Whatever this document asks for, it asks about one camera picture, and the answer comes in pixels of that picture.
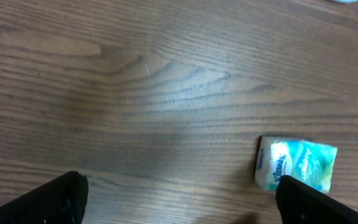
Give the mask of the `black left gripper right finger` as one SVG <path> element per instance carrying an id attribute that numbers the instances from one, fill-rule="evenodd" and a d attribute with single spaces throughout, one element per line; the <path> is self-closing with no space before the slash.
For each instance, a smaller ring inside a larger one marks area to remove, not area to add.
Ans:
<path id="1" fill-rule="evenodd" d="M 358 224 L 358 212 L 284 175 L 275 200 L 283 224 Z"/>

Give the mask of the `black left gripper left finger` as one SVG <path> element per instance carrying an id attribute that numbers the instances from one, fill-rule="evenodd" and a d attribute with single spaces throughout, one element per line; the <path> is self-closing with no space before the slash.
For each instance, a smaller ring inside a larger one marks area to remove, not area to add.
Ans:
<path id="1" fill-rule="evenodd" d="M 81 224 L 88 192 L 87 177 L 69 171 L 0 206 L 0 224 Z"/>

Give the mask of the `green tissue packet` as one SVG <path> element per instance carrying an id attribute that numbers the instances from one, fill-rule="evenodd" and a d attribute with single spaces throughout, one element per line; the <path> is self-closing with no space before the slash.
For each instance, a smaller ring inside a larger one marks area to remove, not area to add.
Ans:
<path id="1" fill-rule="evenodd" d="M 289 175 L 322 192 L 329 193 L 337 147 L 305 139 L 263 136 L 260 140 L 254 179 L 264 190 L 276 190 Z"/>

